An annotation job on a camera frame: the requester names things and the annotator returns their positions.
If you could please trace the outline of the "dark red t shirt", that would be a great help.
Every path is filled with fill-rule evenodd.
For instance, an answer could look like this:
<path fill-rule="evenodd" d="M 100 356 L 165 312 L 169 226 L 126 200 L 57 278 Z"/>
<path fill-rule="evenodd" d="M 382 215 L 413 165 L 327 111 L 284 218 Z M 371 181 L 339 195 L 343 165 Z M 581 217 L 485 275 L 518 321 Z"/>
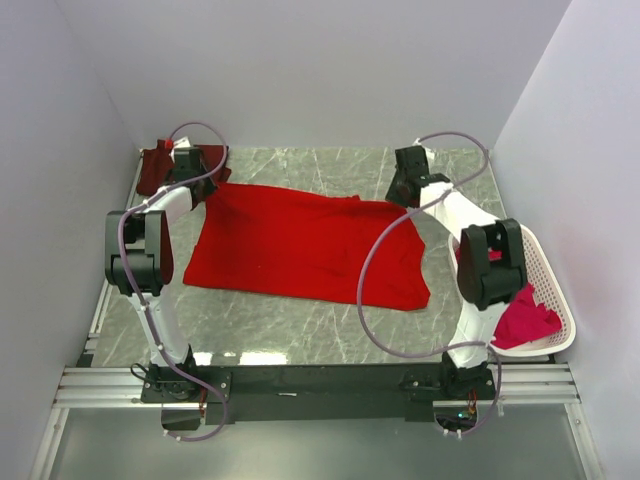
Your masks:
<path fill-rule="evenodd" d="M 177 183 L 174 175 L 174 161 L 170 156 L 170 146 L 173 142 L 169 139 L 159 139 L 153 149 L 142 151 L 142 166 L 136 193 L 141 196 L 152 196 L 157 189 L 165 184 Z M 217 167 L 222 160 L 222 145 L 197 144 L 202 151 L 203 159 L 208 170 Z"/>

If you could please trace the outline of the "bright red t shirt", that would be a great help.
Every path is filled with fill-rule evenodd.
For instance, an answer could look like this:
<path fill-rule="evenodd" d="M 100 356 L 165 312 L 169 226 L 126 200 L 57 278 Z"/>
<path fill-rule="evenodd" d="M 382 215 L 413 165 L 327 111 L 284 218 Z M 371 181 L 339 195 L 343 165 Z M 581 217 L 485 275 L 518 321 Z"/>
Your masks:
<path fill-rule="evenodd" d="M 206 201 L 183 281 L 353 304 L 371 247 L 404 212 L 359 196 L 224 183 Z"/>

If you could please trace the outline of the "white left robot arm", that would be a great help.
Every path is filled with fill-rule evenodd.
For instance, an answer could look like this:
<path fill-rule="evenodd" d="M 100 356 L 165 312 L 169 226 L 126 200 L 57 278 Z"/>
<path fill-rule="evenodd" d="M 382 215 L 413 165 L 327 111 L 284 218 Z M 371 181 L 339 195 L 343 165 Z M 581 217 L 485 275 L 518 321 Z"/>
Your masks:
<path fill-rule="evenodd" d="M 203 392 L 193 351 L 180 331 L 169 285 L 174 276 L 170 227 L 215 192 L 201 148 L 171 151 L 168 178 L 150 198 L 105 221 L 105 276 L 133 306 L 150 345 L 143 397 L 193 401 Z"/>

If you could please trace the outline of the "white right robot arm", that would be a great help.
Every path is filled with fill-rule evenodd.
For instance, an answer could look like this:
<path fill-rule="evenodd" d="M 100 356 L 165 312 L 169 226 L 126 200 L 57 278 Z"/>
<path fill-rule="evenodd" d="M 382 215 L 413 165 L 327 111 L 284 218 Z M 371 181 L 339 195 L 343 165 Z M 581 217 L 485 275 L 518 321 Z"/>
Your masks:
<path fill-rule="evenodd" d="M 514 219 L 499 219 L 453 190 L 425 210 L 454 239 L 456 281 L 462 308 L 450 350 L 441 357 L 439 387 L 460 399 L 491 383 L 486 345 L 507 306 L 527 284 L 522 228 Z"/>

